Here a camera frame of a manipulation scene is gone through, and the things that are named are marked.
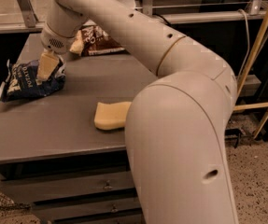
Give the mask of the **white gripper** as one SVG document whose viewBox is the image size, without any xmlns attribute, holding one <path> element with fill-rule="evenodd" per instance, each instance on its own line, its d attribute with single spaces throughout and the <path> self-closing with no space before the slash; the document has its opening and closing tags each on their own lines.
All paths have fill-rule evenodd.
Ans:
<svg viewBox="0 0 268 224">
<path fill-rule="evenodd" d="M 45 49 L 40 56 L 37 69 L 38 80 L 48 80 L 60 59 L 55 54 L 65 54 L 71 48 L 77 34 L 77 27 L 68 23 L 46 23 L 41 33 Z"/>
</svg>

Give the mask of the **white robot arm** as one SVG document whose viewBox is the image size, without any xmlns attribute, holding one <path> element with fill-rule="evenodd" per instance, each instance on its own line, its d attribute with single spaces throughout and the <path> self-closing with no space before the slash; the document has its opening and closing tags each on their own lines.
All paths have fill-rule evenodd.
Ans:
<svg viewBox="0 0 268 224">
<path fill-rule="evenodd" d="M 215 52 L 116 0 L 52 0 L 41 35 L 69 51 L 94 21 L 157 80 L 127 114 L 125 145 L 147 224 L 239 224 L 225 151 L 237 99 L 232 68 Z"/>
</svg>

